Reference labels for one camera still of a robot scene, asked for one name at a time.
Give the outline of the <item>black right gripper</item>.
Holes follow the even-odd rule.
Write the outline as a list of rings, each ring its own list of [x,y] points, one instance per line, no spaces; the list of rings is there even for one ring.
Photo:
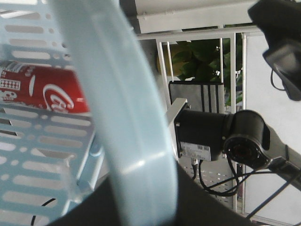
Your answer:
[[[301,99],[301,3],[294,0],[259,0],[248,9],[252,22],[263,32],[267,64],[280,80],[289,99]]]

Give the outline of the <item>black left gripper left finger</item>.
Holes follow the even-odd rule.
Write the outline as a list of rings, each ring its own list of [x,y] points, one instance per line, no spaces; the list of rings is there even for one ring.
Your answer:
[[[118,210],[108,176],[102,177],[99,186],[80,205],[50,226],[116,226]]]

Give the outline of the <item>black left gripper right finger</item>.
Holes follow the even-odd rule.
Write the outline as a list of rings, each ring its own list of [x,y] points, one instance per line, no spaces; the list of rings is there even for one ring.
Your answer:
[[[178,165],[176,226],[253,226],[250,220],[219,203]]]

